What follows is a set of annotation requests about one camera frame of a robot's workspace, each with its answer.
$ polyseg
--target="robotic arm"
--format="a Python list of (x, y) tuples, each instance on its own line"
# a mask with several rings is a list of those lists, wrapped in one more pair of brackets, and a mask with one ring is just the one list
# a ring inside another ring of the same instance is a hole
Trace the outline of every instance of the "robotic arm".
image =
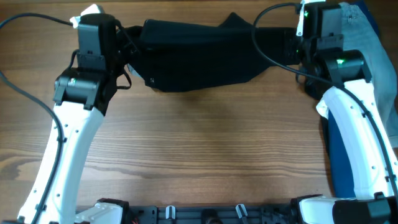
[[(359, 51), (343, 51), (340, 7), (325, 3), (303, 7), (303, 13), (307, 15), (299, 49), (303, 66), (311, 74), (344, 85), (363, 101), (380, 130), (389, 162), (394, 164), (393, 173), (397, 173), (398, 162), (375, 107), (366, 62)], [(101, 199), (93, 208), (75, 213), (78, 186), (90, 144), (103, 122), (109, 101), (118, 90), (116, 79), (126, 74), (123, 69), (125, 60), (116, 41), (116, 27), (124, 32), (120, 22), (103, 13), (86, 14), (78, 19), (80, 21), (75, 22), (79, 38), (79, 50), (75, 52), (78, 67), (72, 68), (71, 64), (55, 81), (53, 110), (62, 127), (52, 124), (39, 174), (19, 212), (18, 223), (132, 223), (128, 202), (119, 200)], [(132, 54), (139, 54), (131, 40), (124, 47), (131, 48)], [(391, 187), (391, 182), (396, 179), (389, 178), (384, 152), (367, 114), (363, 114), (356, 102), (340, 89), (322, 83), (317, 83), (316, 87), (323, 95), (317, 106), (318, 112), (326, 118), (333, 114), (341, 132), (352, 168), (356, 198), (321, 195), (295, 198), (289, 205), (289, 223), (396, 220), (397, 204)], [(58, 138), (57, 128), (63, 129), (64, 139)], [(55, 162), (58, 141), (63, 141), (58, 169), (45, 206), (39, 210), (38, 204)], [(163, 213), (165, 217), (158, 218), (157, 211), (153, 210), (152, 218), (157, 220), (156, 223), (193, 223), (192, 219), (184, 222), (182, 216), (178, 217), (179, 212), (183, 209), (167, 207)], [(250, 223), (250, 212), (248, 215), (243, 205), (236, 207), (236, 213), (241, 223)]]

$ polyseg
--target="black cloth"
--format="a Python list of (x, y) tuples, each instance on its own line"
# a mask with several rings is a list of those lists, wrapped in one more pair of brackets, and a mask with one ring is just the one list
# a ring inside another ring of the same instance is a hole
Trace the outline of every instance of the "black cloth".
[[(255, 50), (251, 27), (235, 13), (218, 27), (147, 20), (143, 27), (127, 29), (141, 54), (125, 57), (147, 86), (162, 91), (244, 83), (271, 66)], [(258, 28), (256, 38), (270, 58), (299, 63), (295, 29)]]

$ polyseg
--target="wooden tabletop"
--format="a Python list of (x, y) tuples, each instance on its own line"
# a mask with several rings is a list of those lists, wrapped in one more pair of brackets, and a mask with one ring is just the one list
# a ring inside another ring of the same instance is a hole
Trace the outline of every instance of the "wooden tabletop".
[[(0, 19), (39, 12), (68, 20), (85, 2), (8, 4)], [(125, 27), (146, 19), (217, 26), (230, 12), (252, 22), (263, 1), (103, 2)], [(382, 43), (398, 65), (394, 1), (369, 2)], [(272, 12), (262, 26), (296, 25), (293, 9)], [(78, 47), (76, 31), (24, 18), (0, 31), (0, 69), (10, 81), (52, 107), (53, 83)], [(272, 67), (244, 84), (188, 93), (161, 93), (133, 77), (111, 100), (86, 160), (79, 206), (102, 197), (131, 205), (235, 205), (287, 202), (331, 194), (316, 101), (294, 75)], [(49, 115), (0, 83), (0, 219), (15, 218), (39, 169)]]

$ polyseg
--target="gray fabric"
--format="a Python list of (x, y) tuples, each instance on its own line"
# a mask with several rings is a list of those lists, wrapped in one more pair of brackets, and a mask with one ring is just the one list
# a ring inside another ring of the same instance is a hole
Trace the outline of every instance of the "gray fabric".
[(340, 3), (343, 9), (344, 50), (358, 49), (373, 76), (377, 108), (391, 146), (398, 147), (398, 114), (394, 108), (397, 75), (386, 51), (366, 16), (356, 5)]

